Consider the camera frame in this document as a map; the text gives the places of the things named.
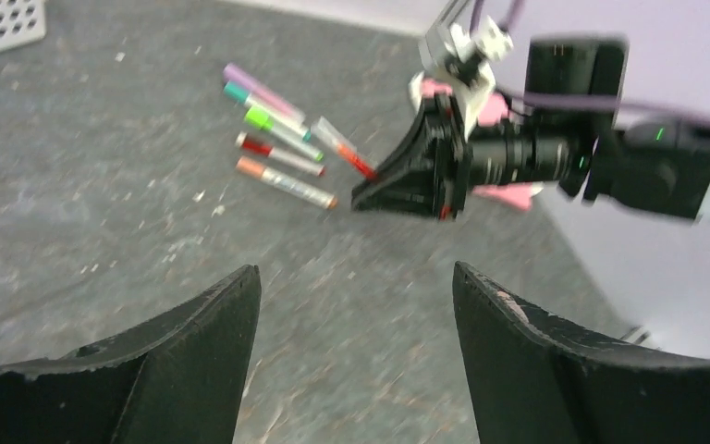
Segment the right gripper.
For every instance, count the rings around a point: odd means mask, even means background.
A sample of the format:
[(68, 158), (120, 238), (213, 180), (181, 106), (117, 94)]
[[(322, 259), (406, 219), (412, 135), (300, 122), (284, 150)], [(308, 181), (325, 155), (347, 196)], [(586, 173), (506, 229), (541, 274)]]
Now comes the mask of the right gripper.
[(356, 212), (387, 212), (453, 220), (470, 191), (472, 148), (454, 95), (422, 101), (396, 149), (351, 191)]

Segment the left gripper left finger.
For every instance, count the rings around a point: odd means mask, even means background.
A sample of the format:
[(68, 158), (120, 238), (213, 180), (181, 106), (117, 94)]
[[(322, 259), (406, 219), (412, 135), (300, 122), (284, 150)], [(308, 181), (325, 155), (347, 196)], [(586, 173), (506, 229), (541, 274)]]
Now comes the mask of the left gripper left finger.
[(54, 360), (0, 365), (0, 443), (229, 443), (261, 305), (245, 265)]

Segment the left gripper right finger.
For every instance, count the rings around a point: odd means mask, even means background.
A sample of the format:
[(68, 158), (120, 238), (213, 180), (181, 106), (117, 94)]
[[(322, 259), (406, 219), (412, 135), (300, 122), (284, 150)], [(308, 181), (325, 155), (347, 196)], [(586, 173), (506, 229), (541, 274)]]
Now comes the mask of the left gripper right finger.
[(452, 293), (482, 443), (710, 443), (710, 360), (579, 326), (466, 263)]

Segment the brown pen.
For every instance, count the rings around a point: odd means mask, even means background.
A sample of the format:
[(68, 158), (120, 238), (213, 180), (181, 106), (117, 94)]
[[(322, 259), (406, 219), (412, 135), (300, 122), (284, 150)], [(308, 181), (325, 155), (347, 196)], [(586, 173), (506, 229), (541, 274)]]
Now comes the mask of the brown pen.
[(373, 180), (377, 177), (375, 170), (370, 166), (348, 143), (334, 141), (333, 146), (337, 154), (347, 161), (364, 178)]

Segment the clear pen cap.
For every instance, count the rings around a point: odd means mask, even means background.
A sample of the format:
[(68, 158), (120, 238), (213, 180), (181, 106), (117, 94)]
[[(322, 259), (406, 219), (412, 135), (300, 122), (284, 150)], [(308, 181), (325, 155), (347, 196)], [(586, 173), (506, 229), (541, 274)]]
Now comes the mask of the clear pen cap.
[(325, 117), (318, 117), (311, 125), (312, 134), (326, 146), (336, 151), (340, 146), (346, 146), (345, 137)]

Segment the red white marker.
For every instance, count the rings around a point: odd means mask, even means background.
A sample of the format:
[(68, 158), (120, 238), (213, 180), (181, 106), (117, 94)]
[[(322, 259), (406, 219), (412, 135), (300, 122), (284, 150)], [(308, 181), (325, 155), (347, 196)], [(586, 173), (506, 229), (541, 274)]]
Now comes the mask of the red white marker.
[(242, 150), (273, 159), (276, 162), (294, 167), (298, 171), (314, 177), (321, 177), (325, 173), (325, 167), (322, 164), (307, 160), (282, 148), (275, 147), (246, 132), (241, 132), (236, 137), (235, 144)]

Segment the teal white marker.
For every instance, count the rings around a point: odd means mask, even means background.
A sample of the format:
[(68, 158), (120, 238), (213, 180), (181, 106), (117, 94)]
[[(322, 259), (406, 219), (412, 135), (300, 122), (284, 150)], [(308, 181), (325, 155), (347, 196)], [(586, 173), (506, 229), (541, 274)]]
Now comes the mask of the teal white marker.
[(263, 117), (263, 121), (281, 124), (304, 141), (308, 142), (312, 138), (311, 131), (302, 123), (288, 117), (271, 107), (268, 103), (258, 98), (256, 94), (246, 90), (234, 81), (228, 81), (223, 89), (225, 95), (248, 108), (255, 108), (258, 114)]

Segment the purple pen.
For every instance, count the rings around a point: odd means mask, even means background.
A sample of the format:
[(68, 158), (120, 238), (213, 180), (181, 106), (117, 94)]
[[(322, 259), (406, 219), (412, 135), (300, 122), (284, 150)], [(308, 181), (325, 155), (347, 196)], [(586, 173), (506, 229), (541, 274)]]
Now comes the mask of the purple pen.
[(262, 84), (259, 80), (256, 80), (252, 75), (236, 64), (228, 63), (225, 65), (223, 77), (225, 80), (235, 82), (249, 93), (255, 94), (259, 99), (262, 99), (282, 115), (291, 117), (298, 122), (303, 122), (306, 119), (305, 114), (296, 106)]

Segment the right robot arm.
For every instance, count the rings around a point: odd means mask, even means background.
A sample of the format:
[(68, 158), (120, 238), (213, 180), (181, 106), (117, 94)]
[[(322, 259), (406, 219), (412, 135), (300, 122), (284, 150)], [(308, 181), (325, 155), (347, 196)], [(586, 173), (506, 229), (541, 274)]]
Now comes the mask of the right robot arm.
[(421, 101), (396, 150), (352, 190), (353, 210), (446, 220), (479, 186), (555, 182), (585, 202), (606, 196), (631, 209), (710, 222), (710, 122), (613, 125), (624, 39), (533, 40), (523, 97), (529, 113), (479, 125), (496, 85), (490, 66), (511, 46), (506, 36), (484, 36), (426, 53), (426, 69), (452, 93)]

